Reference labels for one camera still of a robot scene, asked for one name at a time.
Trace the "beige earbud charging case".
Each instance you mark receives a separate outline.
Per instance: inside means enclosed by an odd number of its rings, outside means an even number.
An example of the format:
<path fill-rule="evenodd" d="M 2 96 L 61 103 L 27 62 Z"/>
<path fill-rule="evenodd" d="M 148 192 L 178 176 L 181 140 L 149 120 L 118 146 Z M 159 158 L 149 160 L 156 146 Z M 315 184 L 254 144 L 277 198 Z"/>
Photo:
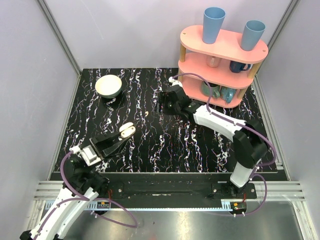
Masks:
<path fill-rule="evenodd" d="M 129 138 L 136 132 L 136 128 L 133 122 L 127 122 L 119 128 L 120 137 L 122 139 Z"/>

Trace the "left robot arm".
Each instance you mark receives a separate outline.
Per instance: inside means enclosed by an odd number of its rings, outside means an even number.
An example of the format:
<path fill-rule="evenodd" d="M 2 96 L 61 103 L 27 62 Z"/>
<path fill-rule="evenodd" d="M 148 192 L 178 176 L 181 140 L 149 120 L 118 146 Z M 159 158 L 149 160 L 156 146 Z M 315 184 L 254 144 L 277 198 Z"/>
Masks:
<path fill-rule="evenodd" d="M 31 230 L 20 235 L 21 240 L 62 240 L 89 203 L 107 197 L 109 179 L 95 171 L 103 160 L 118 155 L 136 129 L 124 125 L 119 132 L 92 137 L 89 144 L 70 148 L 60 163 L 63 180 L 53 205 Z"/>

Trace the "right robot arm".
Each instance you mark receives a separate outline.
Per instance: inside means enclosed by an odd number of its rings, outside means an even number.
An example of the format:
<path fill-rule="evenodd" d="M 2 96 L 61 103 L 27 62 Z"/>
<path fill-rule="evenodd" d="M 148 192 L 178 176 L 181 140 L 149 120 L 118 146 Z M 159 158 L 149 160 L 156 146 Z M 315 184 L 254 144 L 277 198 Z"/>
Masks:
<path fill-rule="evenodd" d="M 244 194 L 245 184 L 252 177 L 254 167 L 269 151 L 267 138 L 258 131 L 258 124 L 227 116 L 204 102 L 192 100 L 179 85 L 173 85 L 158 94 L 156 111 L 180 116 L 229 139 L 233 143 L 236 165 L 227 192 L 235 199 Z"/>

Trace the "green glazed mug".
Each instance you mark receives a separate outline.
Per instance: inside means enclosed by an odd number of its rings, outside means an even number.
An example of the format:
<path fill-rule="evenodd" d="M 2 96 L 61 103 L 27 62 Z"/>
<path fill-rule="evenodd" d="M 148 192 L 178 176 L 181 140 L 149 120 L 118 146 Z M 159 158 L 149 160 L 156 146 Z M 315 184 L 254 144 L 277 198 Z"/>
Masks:
<path fill-rule="evenodd" d="M 219 98 L 220 97 L 220 85 L 218 84 L 214 84 L 214 83 L 211 83 L 209 82 L 208 84 L 206 82 L 202 82 L 201 84 L 201 92 L 209 97 L 209 96 L 212 96 L 213 98 Z"/>

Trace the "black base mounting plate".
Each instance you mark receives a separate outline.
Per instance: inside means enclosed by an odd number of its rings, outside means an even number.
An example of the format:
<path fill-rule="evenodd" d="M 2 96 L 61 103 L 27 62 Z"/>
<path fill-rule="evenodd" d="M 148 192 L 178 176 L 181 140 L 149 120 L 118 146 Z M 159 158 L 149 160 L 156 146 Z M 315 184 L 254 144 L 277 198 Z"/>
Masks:
<path fill-rule="evenodd" d="M 237 187 L 231 183 L 229 173 L 99 173 L 89 171 L 76 174 L 77 190 L 85 185 L 93 185 L 101 197 L 110 196 L 113 200 L 132 196 L 151 197 L 191 197 L 222 199 L 257 199 L 253 183 Z"/>

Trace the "pink three-tier shelf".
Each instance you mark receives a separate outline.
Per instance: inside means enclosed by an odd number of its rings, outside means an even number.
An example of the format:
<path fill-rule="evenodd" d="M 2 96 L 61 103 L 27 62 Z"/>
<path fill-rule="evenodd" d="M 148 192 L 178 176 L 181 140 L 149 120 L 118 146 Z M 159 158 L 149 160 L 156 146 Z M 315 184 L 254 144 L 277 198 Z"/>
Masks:
<path fill-rule="evenodd" d="M 202 79 L 220 87 L 236 89 L 231 103 L 226 103 L 220 97 L 210 100 L 212 105 L 235 108 L 243 100 L 261 63 L 267 57 L 268 46 L 263 40 L 259 40 L 253 50 L 245 51 L 240 47 L 242 34 L 224 29 L 219 31 L 213 44 L 204 43 L 202 36 L 202 25 L 191 25 L 181 31 L 178 80 L 187 96 L 203 102 L 206 102 L 208 97 L 201 92 Z M 207 66 L 207 56 L 221 58 L 219 66 Z M 230 71 L 231 61 L 251 64 L 251 67 L 247 71 L 233 73 Z"/>

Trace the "light blue mug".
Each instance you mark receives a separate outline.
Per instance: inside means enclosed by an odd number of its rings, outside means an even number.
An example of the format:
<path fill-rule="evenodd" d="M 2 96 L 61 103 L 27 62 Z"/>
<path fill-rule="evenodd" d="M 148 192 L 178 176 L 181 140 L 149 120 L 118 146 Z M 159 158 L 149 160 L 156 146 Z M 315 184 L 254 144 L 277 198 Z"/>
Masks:
<path fill-rule="evenodd" d="M 227 103 L 230 104 L 233 100 L 237 90 L 229 87 L 222 86 L 220 88 L 220 97 Z"/>

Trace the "pink mug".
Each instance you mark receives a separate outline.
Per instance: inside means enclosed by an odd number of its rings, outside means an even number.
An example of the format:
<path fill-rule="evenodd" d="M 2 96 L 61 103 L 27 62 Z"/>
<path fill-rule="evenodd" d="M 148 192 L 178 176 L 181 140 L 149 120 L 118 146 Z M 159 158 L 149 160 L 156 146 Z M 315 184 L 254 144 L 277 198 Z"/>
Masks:
<path fill-rule="evenodd" d="M 206 57 L 206 64 L 210 68 L 216 68 L 219 66 L 221 60 L 222 59 L 220 57 L 208 55 Z"/>

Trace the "white ceramic bowl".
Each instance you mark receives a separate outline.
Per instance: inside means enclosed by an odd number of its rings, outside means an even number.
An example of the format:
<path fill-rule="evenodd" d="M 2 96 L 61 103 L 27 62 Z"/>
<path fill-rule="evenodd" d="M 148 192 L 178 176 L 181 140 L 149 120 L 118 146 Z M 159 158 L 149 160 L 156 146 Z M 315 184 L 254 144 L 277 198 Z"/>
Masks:
<path fill-rule="evenodd" d="M 122 91 L 122 80 L 112 74 L 100 77 L 95 83 L 96 92 L 103 98 L 112 99 Z"/>

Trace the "dark blue mug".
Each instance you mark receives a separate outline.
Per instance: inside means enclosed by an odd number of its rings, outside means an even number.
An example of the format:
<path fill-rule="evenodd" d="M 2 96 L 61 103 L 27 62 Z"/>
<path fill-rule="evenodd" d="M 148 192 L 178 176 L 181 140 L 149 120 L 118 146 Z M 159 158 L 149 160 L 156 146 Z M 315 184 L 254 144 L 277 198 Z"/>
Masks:
<path fill-rule="evenodd" d="M 231 61 L 229 69 L 232 73 L 240 73 L 242 71 L 248 71 L 251 68 L 251 64 L 242 63 L 237 61 Z"/>

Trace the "tall blue cup left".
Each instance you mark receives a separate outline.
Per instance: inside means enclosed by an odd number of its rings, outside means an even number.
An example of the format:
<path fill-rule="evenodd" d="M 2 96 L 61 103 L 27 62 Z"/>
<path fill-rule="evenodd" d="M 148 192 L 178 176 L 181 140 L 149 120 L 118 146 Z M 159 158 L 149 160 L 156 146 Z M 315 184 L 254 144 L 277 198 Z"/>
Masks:
<path fill-rule="evenodd" d="M 202 41 L 214 44 L 222 27 L 226 12 L 220 7 L 209 7 L 204 10 Z"/>

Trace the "tall blue cup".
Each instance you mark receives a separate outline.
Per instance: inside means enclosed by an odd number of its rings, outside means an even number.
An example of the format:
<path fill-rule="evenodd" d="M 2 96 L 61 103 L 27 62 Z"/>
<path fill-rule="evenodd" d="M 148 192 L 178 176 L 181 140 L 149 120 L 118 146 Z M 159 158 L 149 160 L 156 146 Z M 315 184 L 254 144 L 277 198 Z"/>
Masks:
<path fill-rule="evenodd" d="M 259 42 L 266 29 L 265 24 L 259 20 L 249 20 L 244 26 L 240 47 L 244 51 L 251 51 Z"/>
<path fill-rule="evenodd" d="M 220 7 L 209 7 L 204 10 L 202 41 L 214 44 L 222 27 L 226 12 Z"/>

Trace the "tall blue cup right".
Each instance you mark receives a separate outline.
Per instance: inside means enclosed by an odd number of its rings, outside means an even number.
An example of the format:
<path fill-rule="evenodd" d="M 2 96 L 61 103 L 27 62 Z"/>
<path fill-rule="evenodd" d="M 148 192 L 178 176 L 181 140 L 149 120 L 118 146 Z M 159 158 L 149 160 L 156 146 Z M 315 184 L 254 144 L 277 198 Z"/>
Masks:
<path fill-rule="evenodd" d="M 249 20 L 244 26 L 240 47 L 244 51 L 251 51 L 259 42 L 266 29 L 265 24 L 259 20 Z"/>

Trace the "aluminium rail frame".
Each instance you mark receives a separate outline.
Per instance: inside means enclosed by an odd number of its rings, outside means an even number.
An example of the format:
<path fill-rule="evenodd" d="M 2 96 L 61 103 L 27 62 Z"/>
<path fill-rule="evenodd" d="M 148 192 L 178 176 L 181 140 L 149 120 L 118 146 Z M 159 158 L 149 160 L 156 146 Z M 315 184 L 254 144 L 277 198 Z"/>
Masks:
<path fill-rule="evenodd" d="M 269 203 L 296 204 L 304 202 L 305 197 L 301 185 L 297 181 L 288 181 L 283 170 L 279 172 L 263 172 L 262 177 L 254 176 L 249 183 L 254 184 L 257 199 L 209 199 L 198 195 L 192 196 L 129 196 L 124 199 L 111 200 L 124 206 L 129 211 L 200 211 L 227 212 L 232 211 L 234 203 L 244 202 L 246 211 L 241 215 L 250 216 L 262 213 Z"/>

